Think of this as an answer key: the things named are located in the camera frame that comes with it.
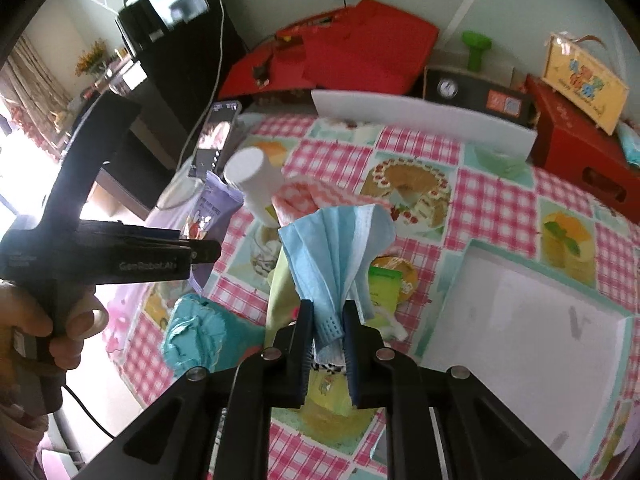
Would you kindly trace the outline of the person's left hand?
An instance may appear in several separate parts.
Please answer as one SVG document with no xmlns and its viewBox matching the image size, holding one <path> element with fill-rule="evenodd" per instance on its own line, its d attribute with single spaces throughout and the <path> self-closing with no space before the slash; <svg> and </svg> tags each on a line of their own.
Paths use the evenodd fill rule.
<svg viewBox="0 0 640 480">
<path fill-rule="evenodd" d="M 80 313 L 66 322 L 65 334 L 50 340 L 50 352 L 54 364 L 61 370 L 74 370 L 81 361 L 81 351 L 88 331 L 92 327 L 94 314 L 103 304 L 89 287 L 79 300 Z M 15 366 L 11 359 L 13 332 L 19 328 L 23 333 L 48 338 L 53 330 L 51 319 L 34 297 L 9 283 L 1 283 L 1 400 L 12 402 L 16 389 Z"/>
</svg>

